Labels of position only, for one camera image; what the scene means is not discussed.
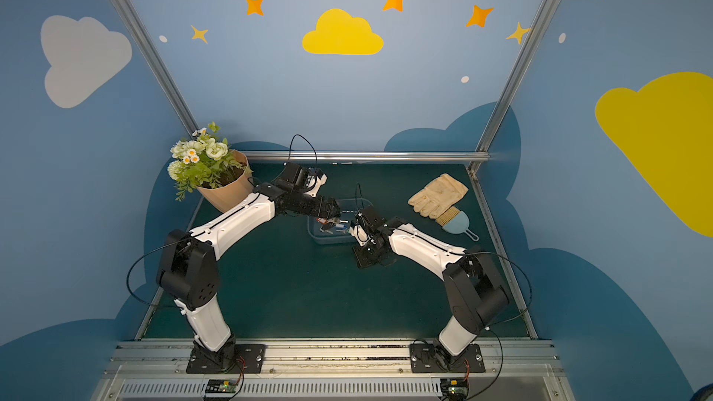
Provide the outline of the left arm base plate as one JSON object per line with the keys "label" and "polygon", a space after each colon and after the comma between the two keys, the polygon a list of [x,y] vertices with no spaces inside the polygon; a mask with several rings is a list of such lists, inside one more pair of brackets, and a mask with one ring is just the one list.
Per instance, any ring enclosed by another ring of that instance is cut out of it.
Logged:
{"label": "left arm base plate", "polygon": [[220,350],[210,351],[195,343],[189,356],[187,374],[258,374],[267,346],[263,343],[227,342]]}

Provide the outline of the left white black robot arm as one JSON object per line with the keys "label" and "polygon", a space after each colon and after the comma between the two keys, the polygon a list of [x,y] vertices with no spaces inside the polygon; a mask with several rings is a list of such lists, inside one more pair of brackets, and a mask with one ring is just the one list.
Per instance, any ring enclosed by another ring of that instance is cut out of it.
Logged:
{"label": "left white black robot arm", "polygon": [[327,180],[319,168],[285,163],[275,179],[255,185],[243,200],[213,221],[189,232],[174,230],[169,234],[156,281],[173,298],[193,331],[187,372],[228,372],[239,362],[234,334],[217,297],[221,257],[279,213],[337,221],[341,210],[336,200],[319,195]]}

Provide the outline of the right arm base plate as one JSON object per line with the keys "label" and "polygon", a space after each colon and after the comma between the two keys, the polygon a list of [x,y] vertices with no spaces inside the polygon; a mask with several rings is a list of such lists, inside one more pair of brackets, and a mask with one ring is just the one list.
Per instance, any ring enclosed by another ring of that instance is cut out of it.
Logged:
{"label": "right arm base plate", "polygon": [[451,355],[438,342],[416,341],[408,347],[413,373],[485,373],[486,366],[478,345],[469,345]]}

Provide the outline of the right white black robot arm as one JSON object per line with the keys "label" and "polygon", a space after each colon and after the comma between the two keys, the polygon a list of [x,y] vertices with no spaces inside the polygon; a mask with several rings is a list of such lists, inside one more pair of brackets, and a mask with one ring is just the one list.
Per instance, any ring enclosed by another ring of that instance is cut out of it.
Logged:
{"label": "right white black robot arm", "polygon": [[512,293],[492,252],[445,243],[399,217],[384,219],[373,206],[356,214],[349,232],[358,242],[353,248],[358,267],[371,267],[398,255],[442,280],[451,318],[431,355],[442,369],[464,362],[473,340],[512,304]]}

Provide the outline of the key with red tag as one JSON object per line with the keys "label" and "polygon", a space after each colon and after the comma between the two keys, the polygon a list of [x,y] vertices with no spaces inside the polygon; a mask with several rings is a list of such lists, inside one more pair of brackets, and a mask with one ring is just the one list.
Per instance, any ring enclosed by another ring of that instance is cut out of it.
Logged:
{"label": "key with red tag", "polygon": [[323,233],[334,234],[339,230],[339,228],[340,228],[339,224],[328,222],[328,223],[322,225],[321,228],[319,229],[319,231],[323,232]]}

